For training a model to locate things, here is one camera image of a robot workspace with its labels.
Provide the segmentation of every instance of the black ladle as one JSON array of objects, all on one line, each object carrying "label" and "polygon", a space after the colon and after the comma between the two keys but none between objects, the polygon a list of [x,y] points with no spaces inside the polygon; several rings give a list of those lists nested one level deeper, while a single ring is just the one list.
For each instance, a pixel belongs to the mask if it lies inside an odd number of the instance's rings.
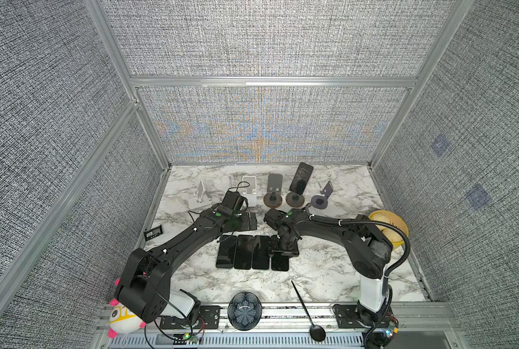
[{"label": "black ladle", "polygon": [[323,342],[325,340],[325,330],[320,325],[314,325],[314,322],[312,321],[312,318],[310,317],[310,314],[308,313],[308,309],[306,309],[306,306],[304,305],[304,301],[302,300],[302,297],[300,297],[300,293],[298,293],[298,290],[296,289],[296,286],[292,282],[292,287],[295,288],[296,295],[298,296],[298,299],[300,299],[300,303],[302,304],[302,307],[304,308],[304,311],[306,312],[306,315],[308,315],[308,318],[310,319],[310,323],[312,324],[312,327],[310,327],[310,337],[312,337],[313,340],[316,342]]}]

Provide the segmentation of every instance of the blue square patch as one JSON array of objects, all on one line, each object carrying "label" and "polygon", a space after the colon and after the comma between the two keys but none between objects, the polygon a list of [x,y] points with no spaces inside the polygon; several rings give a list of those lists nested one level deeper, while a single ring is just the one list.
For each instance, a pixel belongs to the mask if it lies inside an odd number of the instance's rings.
[{"label": "blue square patch", "polygon": [[448,142],[447,138],[445,138],[445,135],[437,135],[436,139],[434,140],[434,143],[430,146],[432,150],[436,153],[437,157],[441,157],[444,155],[445,150],[449,148],[450,143]]},{"label": "blue square patch", "polygon": [[492,202],[490,195],[484,190],[482,185],[479,184],[473,185],[473,187],[466,192],[465,199],[469,201],[469,204],[475,211],[480,210]]}]

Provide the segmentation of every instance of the pink plush toy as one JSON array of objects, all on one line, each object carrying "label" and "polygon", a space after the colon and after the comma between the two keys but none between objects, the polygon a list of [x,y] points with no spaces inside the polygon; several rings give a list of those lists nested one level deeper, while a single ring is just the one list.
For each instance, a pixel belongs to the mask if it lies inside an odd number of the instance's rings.
[{"label": "pink plush toy", "polygon": [[108,336],[110,338],[115,338],[118,333],[131,333],[146,325],[137,315],[116,299],[111,300],[110,305],[114,307],[108,320],[110,325]]}]

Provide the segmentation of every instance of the black smartphone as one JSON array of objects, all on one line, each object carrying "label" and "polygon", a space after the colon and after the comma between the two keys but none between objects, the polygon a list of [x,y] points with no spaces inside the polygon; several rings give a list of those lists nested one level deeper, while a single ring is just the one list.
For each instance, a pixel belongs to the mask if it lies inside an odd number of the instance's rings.
[{"label": "black smartphone", "polygon": [[298,165],[298,170],[296,170],[295,176],[292,179],[291,187],[289,188],[290,191],[302,195],[313,171],[314,167],[312,165],[300,163]]},{"label": "black smartphone", "polygon": [[221,235],[219,243],[219,253],[215,266],[222,269],[230,269],[235,263],[236,237]]},{"label": "black smartphone", "polygon": [[252,269],[269,269],[269,236],[254,236],[254,252],[252,254]]},{"label": "black smartphone", "polygon": [[235,269],[251,269],[254,237],[238,235],[236,240]]},{"label": "black smartphone", "polygon": [[271,257],[271,270],[289,271],[289,258],[281,255],[280,252],[274,252],[273,257]]}]

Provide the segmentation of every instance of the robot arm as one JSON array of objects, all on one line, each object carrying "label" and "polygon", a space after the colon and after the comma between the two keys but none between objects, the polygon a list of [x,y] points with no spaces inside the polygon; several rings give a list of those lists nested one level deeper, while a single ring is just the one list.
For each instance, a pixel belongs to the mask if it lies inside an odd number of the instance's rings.
[{"label": "robot arm", "polygon": [[[316,216],[308,211],[308,207],[309,205],[303,209],[294,208],[287,213],[272,208],[266,213],[264,222],[278,234],[278,241],[271,249],[285,256],[297,256],[297,242],[304,235],[344,246],[354,269],[361,275],[357,316],[359,323],[371,327],[369,334],[389,310],[389,273],[409,256],[409,239],[400,229],[386,222],[370,220],[363,215],[358,215],[353,220]],[[389,262],[393,245],[375,224],[394,230],[405,242],[405,253],[391,266]]]},{"label": "robot arm", "polygon": [[[114,298],[145,323],[160,315],[183,316],[194,323],[199,301],[185,291],[171,291],[170,278],[195,251],[223,233],[256,229],[255,215],[241,211],[245,201],[238,192],[228,191],[220,204],[202,211],[191,226],[170,241],[149,251],[142,248],[133,251]],[[176,299],[170,304],[171,297]]]}]

